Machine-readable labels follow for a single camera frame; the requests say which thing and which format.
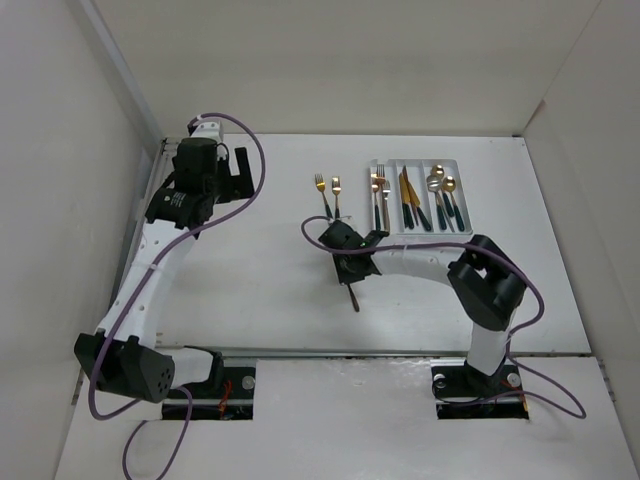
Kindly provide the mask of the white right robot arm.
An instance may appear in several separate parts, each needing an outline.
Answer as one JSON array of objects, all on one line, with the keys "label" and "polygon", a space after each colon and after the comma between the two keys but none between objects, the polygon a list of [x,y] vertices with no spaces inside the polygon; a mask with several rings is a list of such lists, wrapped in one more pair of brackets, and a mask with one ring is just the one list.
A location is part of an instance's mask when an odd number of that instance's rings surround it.
[{"label": "white right robot arm", "polygon": [[473,323],[463,369],[465,386],[484,394],[498,384],[506,360],[507,333],[526,284],[489,237],[418,244],[382,230],[361,236],[349,224],[334,221],[318,242],[334,251],[342,283],[370,275],[403,275],[452,288]]}]

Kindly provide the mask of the gold fork green handle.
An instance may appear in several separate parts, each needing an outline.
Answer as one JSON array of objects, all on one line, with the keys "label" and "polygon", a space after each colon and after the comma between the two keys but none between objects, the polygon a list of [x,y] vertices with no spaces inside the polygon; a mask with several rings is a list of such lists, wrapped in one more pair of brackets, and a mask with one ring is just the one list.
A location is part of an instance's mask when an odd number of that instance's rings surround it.
[{"label": "gold fork green handle", "polygon": [[331,180],[331,191],[334,195],[334,218],[339,219],[341,216],[340,211],[340,193],[342,191],[341,188],[341,180],[339,176],[334,176]]},{"label": "gold fork green handle", "polygon": [[376,230],[381,229],[381,216],[378,202],[378,193],[380,191],[380,185],[378,183],[378,177],[376,174],[371,174],[371,189],[374,208],[374,227]]},{"label": "gold fork green handle", "polygon": [[324,204],[324,210],[326,213],[326,216],[328,218],[328,221],[331,222],[334,219],[334,215],[333,212],[331,210],[331,207],[329,205],[329,201],[326,195],[326,182],[324,180],[324,177],[321,173],[317,173],[314,175],[314,179],[316,182],[316,189],[320,192],[321,196],[322,196],[322,200],[323,200],[323,204]]}]

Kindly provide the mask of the gold spoon green handle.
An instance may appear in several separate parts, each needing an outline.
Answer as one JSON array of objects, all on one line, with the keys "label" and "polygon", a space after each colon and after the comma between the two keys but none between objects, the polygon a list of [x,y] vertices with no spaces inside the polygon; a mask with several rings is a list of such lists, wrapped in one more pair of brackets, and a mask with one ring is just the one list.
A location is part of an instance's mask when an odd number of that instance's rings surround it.
[{"label": "gold spoon green handle", "polygon": [[442,187],[445,192],[445,204],[449,208],[449,214],[455,219],[458,230],[463,232],[465,230],[465,225],[454,195],[456,189],[456,181],[454,177],[445,176]]},{"label": "gold spoon green handle", "polygon": [[[444,189],[444,176],[445,176],[444,167],[442,165],[436,164],[431,168],[431,173],[433,175],[436,175],[441,180],[441,189]],[[447,197],[447,194],[443,192],[442,197],[445,205],[445,211],[447,212],[449,217],[453,217],[454,216],[453,207]]]},{"label": "gold spoon green handle", "polygon": [[435,193],[435,201],[436,201],[436,209],[437,209],[437,217],[439,222],[439,227],[442,231],[446,231],[448,228],[446,214],[444,211],[443,203],[438,192]]}]

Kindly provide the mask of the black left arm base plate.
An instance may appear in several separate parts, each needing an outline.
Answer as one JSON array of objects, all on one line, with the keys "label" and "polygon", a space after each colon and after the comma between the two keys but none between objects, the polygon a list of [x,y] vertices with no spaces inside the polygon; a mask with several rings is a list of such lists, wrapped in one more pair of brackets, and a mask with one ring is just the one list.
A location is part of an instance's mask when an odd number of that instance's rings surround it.
[{"label": "black left arm base plate", "polygon": [[192,397],[191,421],[253,419],[257,361],[216,352],[209,378],[184,385]]}]

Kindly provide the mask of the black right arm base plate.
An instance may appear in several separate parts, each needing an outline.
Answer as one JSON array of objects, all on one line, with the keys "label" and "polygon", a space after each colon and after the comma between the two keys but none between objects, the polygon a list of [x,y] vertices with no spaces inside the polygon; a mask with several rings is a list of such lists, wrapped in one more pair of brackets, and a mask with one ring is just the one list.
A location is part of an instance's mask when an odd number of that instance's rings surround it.
[{"label": "black right arm base plate", "polygon": [[520,394],[519,369],[504,364],[492,376],[467,365],[433,363],[432,394],[439,420],[528,420],[526,401]]}]

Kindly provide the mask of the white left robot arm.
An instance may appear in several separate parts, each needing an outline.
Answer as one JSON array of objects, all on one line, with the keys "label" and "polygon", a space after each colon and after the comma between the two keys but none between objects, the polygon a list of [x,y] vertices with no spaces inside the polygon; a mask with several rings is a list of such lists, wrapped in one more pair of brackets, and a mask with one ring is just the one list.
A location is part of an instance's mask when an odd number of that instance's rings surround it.
[{"label": "white left robot arm", "polygon": [[183,385],[205,397],[223,387],[220,353],[162,350],[156,337],[176,274],[214,206],[255,193],[244,147],[228,151],[214,139],[187,138],[172,164],[146,209],[137,252],[115,301],[95,333],[80,334],[74,345],[95,390],[151,403]]}]

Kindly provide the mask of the rose gold fork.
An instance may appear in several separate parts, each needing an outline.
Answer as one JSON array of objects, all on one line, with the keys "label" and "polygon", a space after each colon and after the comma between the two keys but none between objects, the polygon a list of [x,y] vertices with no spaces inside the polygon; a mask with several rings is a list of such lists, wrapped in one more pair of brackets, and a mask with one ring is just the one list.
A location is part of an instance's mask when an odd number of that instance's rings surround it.
[{"label": "rose gold fork", "polygon": [[351,300],[352,307],[356,313],[360,312],[360,304],[351,284],[347,284],[347,290]]},{"label": "rose gold fork", "polygon": [[380,185],[380,202],[381,202],[381,213],[382,213],[382,183],[386,179],[385,166],[383,164],[376,165],[376,175],[378,177],[378,183]]}]

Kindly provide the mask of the silver slotted spoon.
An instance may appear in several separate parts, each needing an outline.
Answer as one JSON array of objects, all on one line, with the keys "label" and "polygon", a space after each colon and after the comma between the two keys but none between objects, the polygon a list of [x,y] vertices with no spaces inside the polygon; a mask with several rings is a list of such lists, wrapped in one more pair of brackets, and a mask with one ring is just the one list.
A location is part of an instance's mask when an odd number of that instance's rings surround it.
[{"label": "silver slotted spoon", "polygon": [[[441,195],[441,180],[436,175],[431,174],[426,178],[426,185],[427,185],[428,191],[431,192],[434,195],[434,197],[436,192],[440,194],[444,211],[445,211],[444,201]],[[446,220],[448,224],[448,228],[446,231],[454,232],[453,223],[449,218],[448,214],[446,213],[446,211],[445,211],[445,214],[446,214]]]}]

